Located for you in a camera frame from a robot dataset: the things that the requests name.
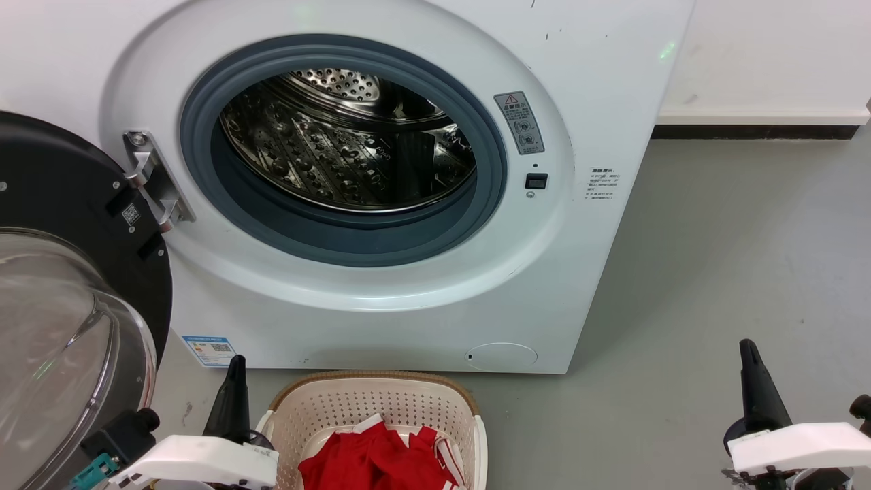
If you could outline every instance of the metal hinge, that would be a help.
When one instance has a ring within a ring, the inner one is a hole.
[[[133,166],[124,177],[148,200],[158,220],[160,233],[171,230],[178,221],[195,221],[191,207],[164,165],[152,136],[147,131],[128,131],[124,136],[124,147]]]

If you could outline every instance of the gray rubber seal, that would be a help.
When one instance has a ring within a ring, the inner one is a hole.
[[[263,181],[230,147],[218,116],[248,86],[312,66],[371,73],[426,97],[463,130],[475,151],[475,174],[432,206],[372,216],[320,208]],[[424,59],[356,37],[279,37],[224,58],[193,87],[182,112],[180,140],[194,181],[233,224],[289,254],[351,267],[417,262],[455,247],[496,210],[507,176],[502,137],[471,92]]]

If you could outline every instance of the clothes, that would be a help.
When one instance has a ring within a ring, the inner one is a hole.
[[[409,434],[406,446],[375,415],[352,432],[334,432],[299,469],[306,490],[465,490],[458,455],[430,427]]]

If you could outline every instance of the laundry basket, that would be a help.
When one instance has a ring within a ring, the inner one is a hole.
[[[402,371],[334,371],[289,385],[275,397],[257,431],[279,452],[276,490],[303,490],[297,466],[336,431],[380,413],[404,439],[426,425],[460,449],[469,490],[487,485],[487,435],[469,392],[441,376]]]

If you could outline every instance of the basket rim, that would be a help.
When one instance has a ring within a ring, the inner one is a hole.
[[[269,410],[271,412],[275,412],[276,410],[278,410],[278,407],[281,405],[284,399],[287,398],[287,395],[289,395],[294,390],[302,387],[303,385],[310,385],[318,381],[332,381],[336,379],[355,378],[401,379],[406,381],[421,381],[424,383],[434,383],[436,385],[447,386],[450,389],[459,393],[461,397],[463,397],[463,400],[466,402],[472,412],[472,416],[480,415],[480,411],[478,410],[478,403],[475,401],[474,398],[472,398],[471,393],[469,393],[469,391],[466,390],[462,385],[444,376],[414,371],[324,371],[310,374],[302,379],[297,380],[294,383],[291,383],[290,385],[285,386],[283,390],[279,391],[279,393],[275,395],[272,403],[269,404]]]

